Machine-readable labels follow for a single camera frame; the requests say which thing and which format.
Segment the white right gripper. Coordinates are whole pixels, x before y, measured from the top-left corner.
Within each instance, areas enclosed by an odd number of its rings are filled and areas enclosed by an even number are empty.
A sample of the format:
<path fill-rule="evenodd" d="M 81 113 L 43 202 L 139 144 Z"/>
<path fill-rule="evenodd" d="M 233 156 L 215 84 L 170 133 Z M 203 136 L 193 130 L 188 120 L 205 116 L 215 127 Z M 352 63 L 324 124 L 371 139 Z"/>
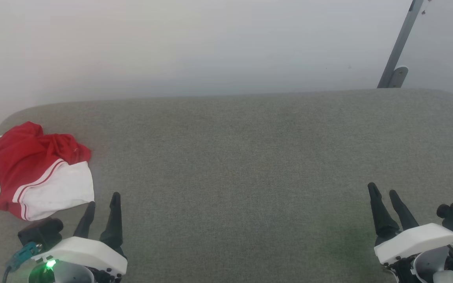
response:
<path fill-rule="evenodd" d="M 392 207 L 403 228 L 400 233 L 376 184 L 371 182 L 367 188 L 376 232 L 374 252 L 397 283 L 453 283 L 453 270 L 445 267 L 453 231 L 435 223 L 419 226 L 397 192 L 390 190 Z"/>

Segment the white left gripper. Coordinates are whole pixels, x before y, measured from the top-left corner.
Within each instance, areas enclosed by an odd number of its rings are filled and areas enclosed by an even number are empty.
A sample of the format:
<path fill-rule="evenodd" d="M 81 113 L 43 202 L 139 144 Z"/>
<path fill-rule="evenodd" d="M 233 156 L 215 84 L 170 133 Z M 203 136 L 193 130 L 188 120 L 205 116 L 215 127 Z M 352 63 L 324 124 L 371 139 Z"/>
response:
<path fill-rule="evenodd" d="M 109 207 L 110 215 L 100 241 L 87 239 L 96 209 L 95 201 L 90 201 L 73 237 L 32 257 L 37 265 L 31 271 L 31 283 L 120 283 L 127 272 L 128 261 L 121 248 L 119 192 L 113 193 Z"/>

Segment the red and white shirt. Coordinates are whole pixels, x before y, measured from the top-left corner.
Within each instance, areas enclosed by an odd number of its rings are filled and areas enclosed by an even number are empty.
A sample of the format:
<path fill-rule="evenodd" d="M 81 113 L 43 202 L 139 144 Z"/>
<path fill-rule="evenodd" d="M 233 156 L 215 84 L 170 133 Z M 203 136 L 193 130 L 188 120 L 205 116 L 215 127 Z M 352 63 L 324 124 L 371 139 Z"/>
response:
<path fill-rule="evenodd" d="M 30 121 L 0 136 L 0 211 L 24 221 L 95 199 L 90 149 L 70 134 L 45 134 Z"/>

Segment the grey fabric sofa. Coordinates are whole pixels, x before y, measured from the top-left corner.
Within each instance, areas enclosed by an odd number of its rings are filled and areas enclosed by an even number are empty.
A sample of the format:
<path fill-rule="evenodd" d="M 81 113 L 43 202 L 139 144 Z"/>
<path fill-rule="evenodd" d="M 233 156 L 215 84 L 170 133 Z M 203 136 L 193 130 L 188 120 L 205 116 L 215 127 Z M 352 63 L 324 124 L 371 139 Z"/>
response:
<path fill-rule="evenodd" d="M 367 184 L 419 224 L 453 203 L 453 94 L 407 88 L 61 103 L 6 118 L 92 157 L 99 238 L 121 194 L 121 283 L 395 283 Z"/>

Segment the grey metal pole bracket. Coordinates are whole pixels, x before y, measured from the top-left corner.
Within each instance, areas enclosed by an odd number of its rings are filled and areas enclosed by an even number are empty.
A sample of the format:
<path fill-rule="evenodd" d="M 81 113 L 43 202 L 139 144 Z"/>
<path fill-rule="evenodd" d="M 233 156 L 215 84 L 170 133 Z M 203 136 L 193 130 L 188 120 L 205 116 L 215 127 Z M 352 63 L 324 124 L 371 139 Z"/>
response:
<path fill-rule="evenodd" d="M 408 71 L 408 67 L 398 66 L 392 72 L 392 76 L 389 79 L 387 88 L 401 88 L 403 86 L 404 80 L 406 79 Z"/>

